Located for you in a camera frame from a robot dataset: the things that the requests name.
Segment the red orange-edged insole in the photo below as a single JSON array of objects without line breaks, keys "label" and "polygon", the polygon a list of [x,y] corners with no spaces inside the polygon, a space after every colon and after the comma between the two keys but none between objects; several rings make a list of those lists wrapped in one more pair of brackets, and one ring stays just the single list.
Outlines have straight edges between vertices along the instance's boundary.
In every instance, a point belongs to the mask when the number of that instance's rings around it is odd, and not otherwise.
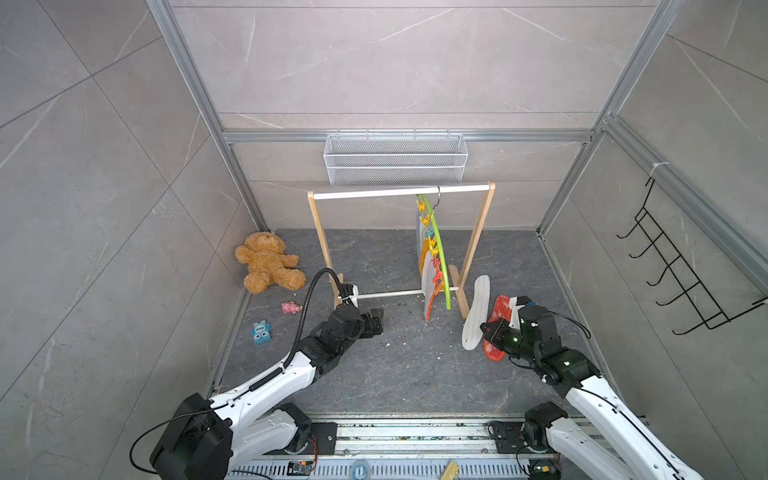
[{"label": "red orange-edged insole", "polygon": [[[510,307],[510,297],[499,295],[494,303],[493,310],[489,319],[490,323],[501,320],[510,321],[512,317],[512,308]],[[483,349],[486,357],[494,362],[501,361],[505,353],[494,347],[487,340],[483,341]]]}]

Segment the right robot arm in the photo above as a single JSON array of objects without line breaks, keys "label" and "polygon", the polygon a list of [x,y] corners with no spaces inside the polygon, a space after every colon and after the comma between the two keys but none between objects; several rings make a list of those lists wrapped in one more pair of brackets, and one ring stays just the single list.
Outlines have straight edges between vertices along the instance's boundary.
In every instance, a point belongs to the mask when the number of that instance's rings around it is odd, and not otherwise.
[{"label": "right robot arm", "polygon": [[602,446],[563,408],[545,402],[525,414],[523,448],[562,454],[592,479],[700,478],[619,398],[585,354],[563,345],[557,316],[526,296],[499,296],[490,319],[480,326],[484,346],[535,373],[608,444]]}]

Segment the grey striped insole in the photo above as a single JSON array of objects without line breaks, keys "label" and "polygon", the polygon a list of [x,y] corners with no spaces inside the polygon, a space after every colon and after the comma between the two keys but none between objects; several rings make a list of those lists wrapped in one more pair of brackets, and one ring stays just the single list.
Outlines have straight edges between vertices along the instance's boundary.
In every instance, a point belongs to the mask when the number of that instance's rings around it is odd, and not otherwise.
[{"label": "grey striped insole", "polygon": [[481,275],[475,280],[473,301],[462,330],[462,347],[465,350],[474,350],[483,338],[481,325],[488,318],[489,301],[490,277]]}]

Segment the grey felt orange-edged insole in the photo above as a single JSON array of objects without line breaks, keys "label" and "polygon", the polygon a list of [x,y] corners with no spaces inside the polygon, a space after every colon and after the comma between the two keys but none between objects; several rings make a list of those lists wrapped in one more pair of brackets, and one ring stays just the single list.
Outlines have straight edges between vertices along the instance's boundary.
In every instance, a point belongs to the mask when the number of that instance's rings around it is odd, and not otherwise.
[{"label": "grey felt orange-edged insole", "polygon": [[431,318],[432,307],[435,298],[443,291],[443,282],[430,284],[425,290],[425,321],[428,322]]}]

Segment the white foam insole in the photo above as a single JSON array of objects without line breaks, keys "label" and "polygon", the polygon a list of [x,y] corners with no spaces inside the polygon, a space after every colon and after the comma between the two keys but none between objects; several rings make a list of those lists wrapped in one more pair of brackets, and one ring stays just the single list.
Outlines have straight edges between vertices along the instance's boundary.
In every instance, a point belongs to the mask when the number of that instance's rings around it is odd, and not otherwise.
[{"label": "white foam insole", "polygon": [[433,256],[430,253],[427,253],[425,255],[421,273],[421,290],[426,300],[430,300],[432,298],[435,289],[434,278],[436,276],[437,270],[433,261]]}]

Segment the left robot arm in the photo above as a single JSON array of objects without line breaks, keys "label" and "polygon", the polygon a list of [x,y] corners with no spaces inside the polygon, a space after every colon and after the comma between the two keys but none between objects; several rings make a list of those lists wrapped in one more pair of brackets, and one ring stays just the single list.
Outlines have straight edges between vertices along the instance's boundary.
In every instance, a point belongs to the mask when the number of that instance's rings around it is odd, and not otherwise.
[{"label": "left robot arm", "polygon": [[224,393],[205,398],[195,393],[174,415],[158,424],[162,435],[144,472],[162,479],[224,479],[255,457],[286,450],[301,452],[311,437],[312,422],[289,397],[338,366],[354,343],[382,334],[384,311],[367,313],[357,305],[355,287],[328,267],[340,303],[328,319],[306,332],[298,322],[288,354],[271,368]]}]

